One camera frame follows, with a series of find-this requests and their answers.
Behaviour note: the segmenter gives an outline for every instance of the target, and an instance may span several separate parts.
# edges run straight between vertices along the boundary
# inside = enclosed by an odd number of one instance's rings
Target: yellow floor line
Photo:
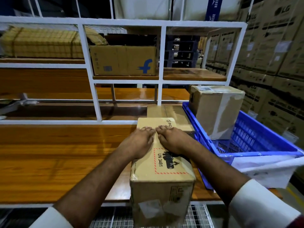
[[[304,201],[302,199],[299,198],[298,195],[296,195],[289,187],[286,188],[286,190],[295,198],[295,200],[297,201],[297,203],[304,208]]]

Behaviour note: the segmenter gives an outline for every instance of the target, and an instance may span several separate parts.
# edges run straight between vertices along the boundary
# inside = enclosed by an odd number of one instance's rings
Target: person's right hand
[[[159,126],[155,130],[161,144],[176,154],[186,154],[196,143],[192,137],[176,127]]]

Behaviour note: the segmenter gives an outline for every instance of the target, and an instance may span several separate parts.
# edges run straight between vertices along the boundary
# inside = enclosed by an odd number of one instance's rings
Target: person
[[[149,151],[155,130],[168,151],[185,155],[195,162],[242,227],[304,227],[304,218],[299,211],[255,180],[218,158],[182,130],[159,126],[132,132],[30,228],[88,227],[123,169]]]

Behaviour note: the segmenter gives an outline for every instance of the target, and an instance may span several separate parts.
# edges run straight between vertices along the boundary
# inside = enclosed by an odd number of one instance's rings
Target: blue plastic crate
[[[188,107],[183,109],[195,129],[195,139],[228,164],[234,157],[292,155],[301,157],[304,152],[266,126],[240,111],[230,140],[211,140]],[[213,189],[200,172],[207,189]]]

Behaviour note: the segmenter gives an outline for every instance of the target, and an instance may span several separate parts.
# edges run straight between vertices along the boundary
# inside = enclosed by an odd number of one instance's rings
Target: white sleeve
[[[54,207],[48,208],[29,228],[73,228]]]
[[[229,212],[246,228],[285,228],[301,214],[253,179],[233,197]]]

